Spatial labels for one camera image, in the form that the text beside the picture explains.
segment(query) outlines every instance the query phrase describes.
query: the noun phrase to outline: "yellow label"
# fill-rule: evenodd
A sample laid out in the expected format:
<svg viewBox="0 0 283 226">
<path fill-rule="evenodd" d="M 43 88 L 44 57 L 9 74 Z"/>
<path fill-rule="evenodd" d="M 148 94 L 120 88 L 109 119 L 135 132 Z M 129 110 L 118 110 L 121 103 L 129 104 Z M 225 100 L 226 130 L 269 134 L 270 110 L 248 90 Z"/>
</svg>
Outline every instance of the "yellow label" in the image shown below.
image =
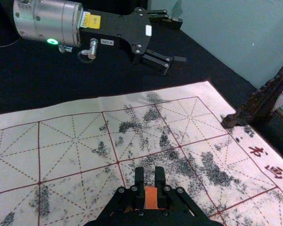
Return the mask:
<svg viewBox="0 0 283 226">
<path fill-rule="evenodd" d="M 93 29 L 100 29 L 100 16 L 90 13 L 84 14 L 82 26 Z"/>
</svg>

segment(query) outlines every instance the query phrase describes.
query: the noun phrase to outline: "chinese characters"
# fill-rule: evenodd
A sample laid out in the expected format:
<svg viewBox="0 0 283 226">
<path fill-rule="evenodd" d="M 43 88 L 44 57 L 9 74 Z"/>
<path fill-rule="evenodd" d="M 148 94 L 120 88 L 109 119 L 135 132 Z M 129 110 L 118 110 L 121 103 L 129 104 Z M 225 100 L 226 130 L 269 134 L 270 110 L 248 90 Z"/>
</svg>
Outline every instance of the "chinese characters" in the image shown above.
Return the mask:
<svg viewBox="0 0 283 226">
<path fill-rule="evenodd" d="M 263 148 L 258 148 L 258 147 L 255 146 L 254 148 L 253 147 L 249 147 L 249 149 L 253 150 L 250 153 L 254 154 L 257 157 L 261 157 L 261 153 L 265 153 L 266 155 L 268 155 L 267 152 L 264 152 Z"/>
<path fill-rule="evenodd" d="M 276 179 L 282 179 L 282 172 L 283 169 L 281 169 L 280 167 L 269 167 L 269 165 L 265 166 L 265 169 L 267 169 L 268 171 L 270 171 L 272 174 L 274 174 Z"/>
</svg>

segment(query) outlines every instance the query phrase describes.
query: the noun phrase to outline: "white cylinder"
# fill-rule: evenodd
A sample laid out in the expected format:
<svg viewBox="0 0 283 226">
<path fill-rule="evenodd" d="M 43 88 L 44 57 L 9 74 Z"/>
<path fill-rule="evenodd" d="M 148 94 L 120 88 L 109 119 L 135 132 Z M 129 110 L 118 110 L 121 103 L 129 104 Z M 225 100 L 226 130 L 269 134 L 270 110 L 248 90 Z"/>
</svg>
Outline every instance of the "white cylinder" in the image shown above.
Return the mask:
<svg viewBox="0 0 283 226">
<path fill-rule="evenodd" d="M 47 41 L 79 47 L 81 3 L 65 0 L 14 0 L 14 20 L 24 39 Z"/>
</svg>

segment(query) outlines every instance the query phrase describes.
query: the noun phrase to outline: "green led light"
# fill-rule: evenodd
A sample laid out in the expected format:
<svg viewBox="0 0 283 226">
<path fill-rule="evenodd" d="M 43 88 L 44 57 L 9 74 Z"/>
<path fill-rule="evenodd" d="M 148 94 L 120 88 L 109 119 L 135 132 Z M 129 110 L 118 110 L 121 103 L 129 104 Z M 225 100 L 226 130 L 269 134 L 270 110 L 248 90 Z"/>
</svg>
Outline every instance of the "green led light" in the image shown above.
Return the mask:
<svg viewBox="0 0 283 226">
<path fill-rule="evenodd" d="M 47 42 L 52 45 L 58 45 L 58 41 L 55 39 L 47 39 Z"/>
</svg>

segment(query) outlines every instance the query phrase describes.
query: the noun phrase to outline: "light blue wall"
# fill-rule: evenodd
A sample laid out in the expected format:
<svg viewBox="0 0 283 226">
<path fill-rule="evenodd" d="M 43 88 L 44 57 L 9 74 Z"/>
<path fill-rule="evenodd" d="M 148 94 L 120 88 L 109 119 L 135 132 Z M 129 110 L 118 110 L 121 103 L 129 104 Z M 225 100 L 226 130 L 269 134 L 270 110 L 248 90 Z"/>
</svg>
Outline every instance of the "light blue wall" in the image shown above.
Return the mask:
<svg viewBox="0 0 283 226">
<path fill-rule="evenodd" d="M 257 88 L 283 66 L 283 0 L 150 0 L 149 7 L 182 18 L 182 31 Z"/>
</svg>

